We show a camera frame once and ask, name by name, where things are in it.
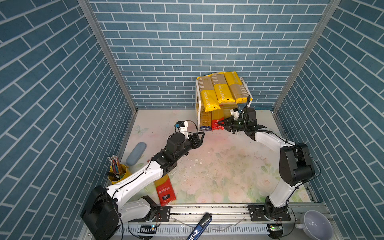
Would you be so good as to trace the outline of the red spaghetti bag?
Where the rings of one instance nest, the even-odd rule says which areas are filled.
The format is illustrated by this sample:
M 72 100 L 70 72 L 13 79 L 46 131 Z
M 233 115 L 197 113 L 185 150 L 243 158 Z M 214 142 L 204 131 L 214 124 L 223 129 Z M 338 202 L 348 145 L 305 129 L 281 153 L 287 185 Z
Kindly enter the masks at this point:
M 223 110 L 215 110 L 212 111 L 212 117 L 211 117 L 211 125 L 212 125 L 212 131 L 215 130 L 224 130 L 224 127 L 219 125 L 219 121 L 224 120 L 224 111 Z
M 168 175 L 156 180 L 155 187 L 162 207 L 177 199 Z

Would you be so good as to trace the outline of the blue moli pasta bag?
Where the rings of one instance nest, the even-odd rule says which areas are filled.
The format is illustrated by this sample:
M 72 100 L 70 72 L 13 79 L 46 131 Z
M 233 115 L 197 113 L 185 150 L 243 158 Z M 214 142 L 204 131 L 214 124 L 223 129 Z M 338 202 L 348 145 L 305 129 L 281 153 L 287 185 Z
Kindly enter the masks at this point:
M 200 131 L 210 132 L 212 131 L 212 113 L 211 112 L 201 112 L 200 118 Z

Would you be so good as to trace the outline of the yellow pastatime bag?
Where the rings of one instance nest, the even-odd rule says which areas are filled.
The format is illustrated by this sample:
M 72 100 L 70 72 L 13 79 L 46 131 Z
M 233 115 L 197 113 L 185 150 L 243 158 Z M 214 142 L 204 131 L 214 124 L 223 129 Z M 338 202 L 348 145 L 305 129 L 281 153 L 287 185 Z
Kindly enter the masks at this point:
M 237 72 L 225 72 L 224 73 L 227 84 L 237 104 L 246 104 L 248 93 L 246 85 L 243 84 Z
M 213 82 L 210 76 L 204 76 L 198 78 L 199 92 L 202 97 L 202 103 L 204 104 L 205 112 L 212 112 L 220 110 L 220 104 L 216 96 Z
M 219 104 L 234 103 L 235 99 L 223 74 L 212 74 L 211 80 L 214 86 Z

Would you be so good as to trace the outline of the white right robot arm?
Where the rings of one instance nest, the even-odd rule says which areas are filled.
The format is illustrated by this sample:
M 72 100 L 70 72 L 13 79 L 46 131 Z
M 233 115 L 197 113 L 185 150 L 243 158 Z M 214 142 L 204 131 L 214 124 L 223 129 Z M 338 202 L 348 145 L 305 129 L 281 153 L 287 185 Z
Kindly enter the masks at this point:
M 256 111 L 245 107 L 233 110 L 229 118 L 218 121 L 226 131 L 244 132 L 252 140 L 261 143 L 280 154 L 280 180 L 274 191 L 266 197 L 264 215 L 270 220 L 281 220 L 289 216 L 288 204 L 294 192 L 315 177 L 314 161 L 304 143 L 286 140 L 267 127 L 258 124 Z

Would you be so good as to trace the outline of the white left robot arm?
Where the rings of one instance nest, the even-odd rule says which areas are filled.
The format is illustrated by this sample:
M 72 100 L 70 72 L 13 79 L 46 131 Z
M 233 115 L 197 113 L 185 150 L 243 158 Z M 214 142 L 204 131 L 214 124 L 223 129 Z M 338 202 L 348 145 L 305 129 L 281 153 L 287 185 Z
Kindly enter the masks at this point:
M 155 154 L 140 170 L 106 188 L 96 186 L 80 213 L 81 219 L 96 240 L 109 240 L 125 222 L 146 218 L 157 205 L 149 197 L 129 200 L 147 185 L 170 173 L 177 161 L 190 150 L 199 148 L 205 133 L 173 133 L 164 149 Z

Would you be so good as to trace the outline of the wooden two-tier shelf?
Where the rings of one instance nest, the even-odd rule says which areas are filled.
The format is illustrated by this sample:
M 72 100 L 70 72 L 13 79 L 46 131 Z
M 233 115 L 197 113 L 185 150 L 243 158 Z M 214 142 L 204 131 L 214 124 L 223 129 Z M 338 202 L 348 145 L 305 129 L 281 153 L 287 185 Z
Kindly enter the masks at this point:
M 204 104 L 202 103 L 202 97 L 201 97 L 201 94 L 199 92 L 199 85 L 198 85 L 198 78 L 196 80 L 196 110 L 197 110 L 197 118 L 198 118 L 198 129 L 200 129 L 200 118 L 201 118 L 201 112 L 202 111 L 205 111 L 205 108 L 204 108 Z M 224 118 L 229 118 L 231 117 L 231 113 L 230 113 L 230 110 L 231 109 L 238 109 L 238 105 L 236 102 L 234 103 L 226 103 L 226 104 L 220 104 L 220 107 L 221 107 L 221 110 L 224 111 Z

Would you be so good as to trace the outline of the grey-blue glasses case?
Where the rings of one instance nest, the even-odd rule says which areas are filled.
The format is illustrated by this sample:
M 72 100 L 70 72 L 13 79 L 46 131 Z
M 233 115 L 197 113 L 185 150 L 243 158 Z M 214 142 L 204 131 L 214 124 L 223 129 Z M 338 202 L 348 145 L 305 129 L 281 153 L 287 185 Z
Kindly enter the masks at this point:
M 147 145 L 144 142 L 139 142 L 132 150 L 132 152 L 129 154 L 129 156 L 126 159 L 126 165 L 127 166 L 134 166 L 141 156 L 143 155 L 144 151 L 146 150 Z

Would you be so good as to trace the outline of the yellow pencil cup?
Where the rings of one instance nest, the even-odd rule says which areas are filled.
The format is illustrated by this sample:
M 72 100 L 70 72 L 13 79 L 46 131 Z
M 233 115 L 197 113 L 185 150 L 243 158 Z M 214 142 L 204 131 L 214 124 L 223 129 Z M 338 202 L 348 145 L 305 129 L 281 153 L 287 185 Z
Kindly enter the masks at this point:
M 108 157 L 108 161 L 110 163 L 110 169 L 106 175 L 112 185 L 128 178 L 132 174 L 129 167 L 122 164 L 117 156 Z

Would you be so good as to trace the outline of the blue black handheld tool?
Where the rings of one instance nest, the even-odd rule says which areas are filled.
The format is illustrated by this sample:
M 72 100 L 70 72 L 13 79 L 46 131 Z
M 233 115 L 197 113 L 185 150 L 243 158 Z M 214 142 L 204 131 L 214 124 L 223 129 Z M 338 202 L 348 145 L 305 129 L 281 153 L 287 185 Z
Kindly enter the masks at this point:
M 205 213 L 199 223 L 192 230 L 191 234 L 187 237 L 187 240 L 197 240 L 206 230 L 208 225 L 211 223 L 212 219 L 212 214 Z

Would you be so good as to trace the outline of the white bowl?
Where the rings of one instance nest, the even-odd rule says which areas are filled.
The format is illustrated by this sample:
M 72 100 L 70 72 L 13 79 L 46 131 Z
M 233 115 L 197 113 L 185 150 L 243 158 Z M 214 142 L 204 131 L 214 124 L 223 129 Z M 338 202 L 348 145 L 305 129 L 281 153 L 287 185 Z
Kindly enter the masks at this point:
M 330 221 L 315 210 L 305 212 L 295 228 L 303 230 L 312 240 L 331 240 L 334 235 Z

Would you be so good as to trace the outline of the aluminium mounting rail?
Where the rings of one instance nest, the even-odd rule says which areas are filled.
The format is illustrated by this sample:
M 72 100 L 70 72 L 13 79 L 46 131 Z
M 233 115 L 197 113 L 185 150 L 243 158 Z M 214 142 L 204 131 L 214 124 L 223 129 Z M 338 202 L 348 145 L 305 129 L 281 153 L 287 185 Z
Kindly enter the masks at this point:
M 315 240 L 304 220 L 310 211 L 327 218 L 321 240 L 342 235 L 325 204 L 291 204 L 288 213 L 269 221 L 261 204 L 175 204 L 159 207 L 151 221 L 133 220 L 111 236 L 112 240 Z

